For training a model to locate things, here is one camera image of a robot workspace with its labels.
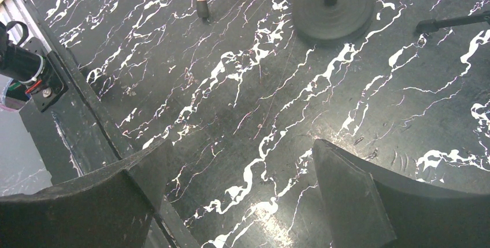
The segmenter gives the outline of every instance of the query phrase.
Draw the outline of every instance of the red wire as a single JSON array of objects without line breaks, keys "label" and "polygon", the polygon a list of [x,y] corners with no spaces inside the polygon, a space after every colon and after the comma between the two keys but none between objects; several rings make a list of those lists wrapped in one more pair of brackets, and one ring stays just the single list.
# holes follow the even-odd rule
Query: red wire
[{"label": "red wire", "polygon": [[43,81],[42,79],[38,80],[36,83],[34,83],[34,85],[33,85],[33,86],[29,87],[29,89],[27,89],[27,90],[25,91],[25,93],[26,93],[26,94],[29,94],[30,92],[33,92],[33,91],[34,91],[34,89],[36,89],[36,88],[37,88],[37,86],[39,86],[39,85],[41,84],[41,82],[42,82],[42,81]]}]

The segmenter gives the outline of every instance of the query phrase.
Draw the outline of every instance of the black bracket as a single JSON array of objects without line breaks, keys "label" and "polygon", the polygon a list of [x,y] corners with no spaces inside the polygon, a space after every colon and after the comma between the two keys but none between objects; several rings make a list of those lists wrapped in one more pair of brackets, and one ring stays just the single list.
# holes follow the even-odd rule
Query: black bracket
[{"label": "black bracket", "polygon": [[44,50],[43,43],[35,37],[32,37],[29,41],[27,41],[23,48],[32,53],[41,55],[44,58],[44,70],[42,71],[43,87],[40,88],[40,91],[31,93],[36,107],[39,109],[39,111],[44,112],[48,107],[59,100],[61,95],[68,89],[66,83],[59,73],[59,70],[57,70],[54,67],[54,64],[51,62],[51,60],[59,59],[57,56],[50,56],[48,58]]},{"label": "black bracket", "polygon": [[490,11],[485,11],[481,14],[475,14],[471,16],[448,18],[445,20],[437,21],[435,18],[430,20],[424,20],[417,24],[415,31],[418,34],[437,32],[440,28],[445,27],[457,27],[466,24],[476,24],[487,22],[490,24]]}]

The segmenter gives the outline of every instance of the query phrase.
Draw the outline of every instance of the black marble surface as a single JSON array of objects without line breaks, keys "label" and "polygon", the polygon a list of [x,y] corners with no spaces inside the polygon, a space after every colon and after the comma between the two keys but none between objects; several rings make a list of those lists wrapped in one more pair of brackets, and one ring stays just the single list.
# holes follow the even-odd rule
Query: black marble surface
[{"label": "black marble surface", "polygon": [[167,196],[203,247],[329,247],[313,140],[490,193],[490,27],[414,35],[490,0],[376,0],[360,40],[304,44],[291,0],[33,0],[135,147],[168,138]]}]

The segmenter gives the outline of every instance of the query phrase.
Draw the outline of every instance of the round base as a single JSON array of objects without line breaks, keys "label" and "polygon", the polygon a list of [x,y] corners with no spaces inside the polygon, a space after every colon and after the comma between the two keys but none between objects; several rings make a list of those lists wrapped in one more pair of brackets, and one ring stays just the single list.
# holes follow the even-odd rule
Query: round base
[{"label": "round base", "polygon": [[292,22],[300,37],[310,43],[339,45],[364,34],[373,20],[374,0],[294,0]]}]

